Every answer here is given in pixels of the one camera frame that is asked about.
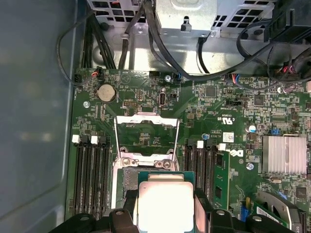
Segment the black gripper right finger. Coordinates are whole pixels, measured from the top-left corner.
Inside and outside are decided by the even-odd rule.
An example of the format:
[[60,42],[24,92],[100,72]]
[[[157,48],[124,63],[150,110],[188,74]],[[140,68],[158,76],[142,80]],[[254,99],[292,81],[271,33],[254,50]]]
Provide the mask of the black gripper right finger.
[[215,209],[202,189],[195,189],[196,233],[290,233],[291,230],[263,215],[240,221],[229,211]]

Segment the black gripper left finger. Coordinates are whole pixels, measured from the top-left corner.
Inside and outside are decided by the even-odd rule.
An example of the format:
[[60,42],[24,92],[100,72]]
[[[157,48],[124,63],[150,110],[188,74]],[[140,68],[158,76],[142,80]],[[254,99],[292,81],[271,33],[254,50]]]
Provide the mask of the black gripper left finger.
[[123,208],[113,209],[108,216],[99,220],[91,214],[76,214],[57,226],[56,233],[137,233],[138,227],[133,222],[134,207],[138,190],[126,193]]

